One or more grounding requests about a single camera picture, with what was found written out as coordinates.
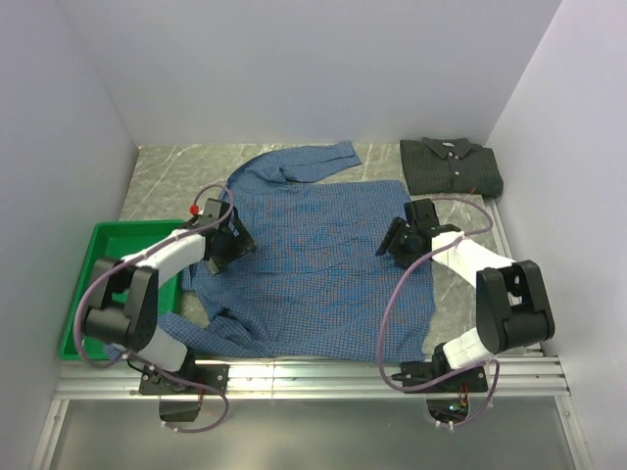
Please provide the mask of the blue plaid long sleeve shirt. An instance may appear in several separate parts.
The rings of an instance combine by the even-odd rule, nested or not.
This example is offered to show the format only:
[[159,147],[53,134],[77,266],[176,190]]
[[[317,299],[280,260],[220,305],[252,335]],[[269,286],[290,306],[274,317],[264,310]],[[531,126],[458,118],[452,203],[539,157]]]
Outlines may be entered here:
[[[403,273],[375,252],[409,195],[397,180],[331,181],[360,162],[341,142],[276,150],[238,167],[228,196],[257,248],[221,274],[204,262],[182,271],[181,286],[198,297],[207,326],[171,312],[159,326],[200,354],[375,361],[384,310]],[[422,359],[434,309],[424,264],[392,310],[386,361]]]

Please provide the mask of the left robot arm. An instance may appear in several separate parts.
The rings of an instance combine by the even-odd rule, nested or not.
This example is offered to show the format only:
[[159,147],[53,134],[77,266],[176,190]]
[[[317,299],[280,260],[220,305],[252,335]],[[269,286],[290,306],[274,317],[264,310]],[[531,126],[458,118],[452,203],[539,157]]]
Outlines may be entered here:
[[208,199],[192,218],[156,244],[123,258],[99,258],[74,314],[73,341],[84,361],[88,337],[110,345],[118,358],[136,357],[163,370],[163,382],[176,394],[191,391],[197,369],[192,353],[158,325],[160,288],[183,269],[205,262],[221,274],[256,249],[238,210]]

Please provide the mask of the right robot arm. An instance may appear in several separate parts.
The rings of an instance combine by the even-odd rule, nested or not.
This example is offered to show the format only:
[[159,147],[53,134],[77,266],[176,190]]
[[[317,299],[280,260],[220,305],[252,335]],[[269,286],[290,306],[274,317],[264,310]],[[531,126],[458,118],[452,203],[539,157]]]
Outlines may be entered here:
[[[376,343],[378,372],[389,388],[417,393],[436,386],[450,392],[464,382],[466,372],[496,364],[499,353],[554,336],[555,320],[536,262],[498,255],[474,241],[477,230],[441,223],[430,199],[408,202],[404,212],[393,219],[376,252],[391,256],[405,271],[385,307]],[[422,383],[401,386],[385,370],[387,326],[405,283],[427,261],[445,266],[474,289],[475,326],[438,346]]]

